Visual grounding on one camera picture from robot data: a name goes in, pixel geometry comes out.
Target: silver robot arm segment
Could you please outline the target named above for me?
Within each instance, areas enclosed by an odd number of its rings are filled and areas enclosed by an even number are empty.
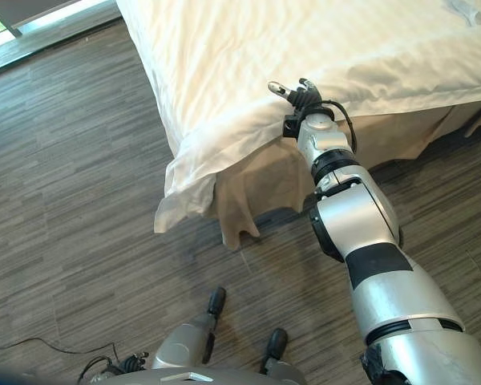
[[[338,104],[322,103],[310,81],[300,83],[305,87],[292,91],[271,82],[269,90],[295,107],[283,133],[297,139],[314,178],[317,205],[310,220],[321,248],[347,266],[370,381],[481,384],[480,345],[435,282],[399,247],[391,203],[324,107]]]

